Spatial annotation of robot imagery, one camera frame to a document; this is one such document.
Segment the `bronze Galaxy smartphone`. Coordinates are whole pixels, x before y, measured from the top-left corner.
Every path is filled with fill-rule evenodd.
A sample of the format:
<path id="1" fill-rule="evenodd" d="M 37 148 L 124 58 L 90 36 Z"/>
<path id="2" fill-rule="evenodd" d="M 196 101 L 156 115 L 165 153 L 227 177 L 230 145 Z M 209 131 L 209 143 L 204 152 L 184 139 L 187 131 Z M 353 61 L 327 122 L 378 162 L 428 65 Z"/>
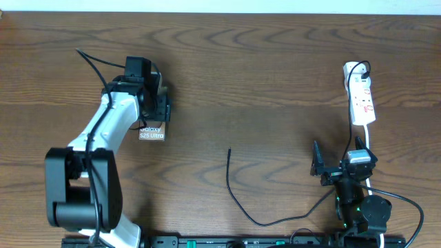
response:
<path id="1" fill-rule="evenodd" d="M 166 122 L 148 121 L 146 127 L 139 130 L 140 141 L 164 141 L 166 138 Z"/>

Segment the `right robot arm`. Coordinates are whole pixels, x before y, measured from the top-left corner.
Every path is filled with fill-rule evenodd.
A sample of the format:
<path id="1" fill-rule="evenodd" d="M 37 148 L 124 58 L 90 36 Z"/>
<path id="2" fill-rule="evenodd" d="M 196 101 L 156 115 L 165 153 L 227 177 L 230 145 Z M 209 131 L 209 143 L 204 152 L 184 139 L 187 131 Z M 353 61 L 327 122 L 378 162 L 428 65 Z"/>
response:
<path id="1" fill-rule="evenodd" d="M 344 230 L 333 235 L 337 247 L 380 246 L 380 234 L 387 230 L 391 203 L 379 195 L 366 195 L 362 181 L 373 174 L 377 157 L 356 137 L 356 149 L 338 166 L 327 167 L 317 142 L 313 143 L 310 174 L 320 177 L 322 186 L 336 189 L 336 211 Z"/>

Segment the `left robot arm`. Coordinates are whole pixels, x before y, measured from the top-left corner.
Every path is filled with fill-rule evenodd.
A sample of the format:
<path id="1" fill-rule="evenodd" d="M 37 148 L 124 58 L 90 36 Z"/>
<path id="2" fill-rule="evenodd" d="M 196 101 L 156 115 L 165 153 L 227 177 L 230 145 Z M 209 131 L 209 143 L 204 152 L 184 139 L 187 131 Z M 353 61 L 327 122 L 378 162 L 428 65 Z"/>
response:
<path id="1" fill-rule="evenodd" d="M 142 228 L 123 213 L 115 156 L 135 122 L 168 122 L 162 75 L 123 75 L 109 82 L 85 129 L 45 155 L 45 201 L 51 226 L 86 236 L 85 245 L 143 247 Z"/>

